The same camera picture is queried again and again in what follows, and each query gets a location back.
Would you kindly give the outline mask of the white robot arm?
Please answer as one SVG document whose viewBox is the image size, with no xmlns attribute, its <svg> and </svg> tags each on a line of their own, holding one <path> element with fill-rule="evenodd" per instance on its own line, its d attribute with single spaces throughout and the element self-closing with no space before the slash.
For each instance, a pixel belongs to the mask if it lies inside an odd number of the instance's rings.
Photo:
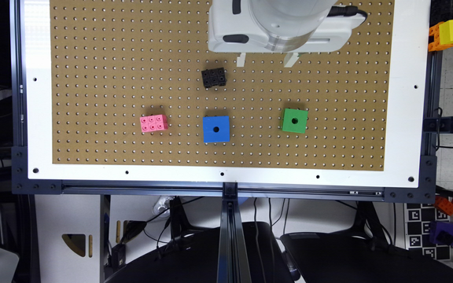
<svg viewBox="0 0 453 283">
<path fill-rule="evenodd" d="M 238 53 L 284 53 L 291 67 L 300 53 L 339 50 L 368 15 L 334 0 L 214 1 L 208 14 L 208 49 Z"/>
</svg>

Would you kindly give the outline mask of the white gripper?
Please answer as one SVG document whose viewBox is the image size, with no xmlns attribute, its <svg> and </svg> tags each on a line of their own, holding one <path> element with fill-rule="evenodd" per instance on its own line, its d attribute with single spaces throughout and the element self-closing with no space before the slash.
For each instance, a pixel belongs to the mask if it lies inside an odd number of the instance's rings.
<svg viewBox="0 0 453 283">
<path fill-rule="evenodd" d="M 283 64 L 291 68 L 298 53 L 339 50 L 358 26 L 359 8 L 335 0 L 214 1 L 208 48 L 239 53 L 237 67 L 245 66 L 246 53 L 287 53 Z"/>
</svg>

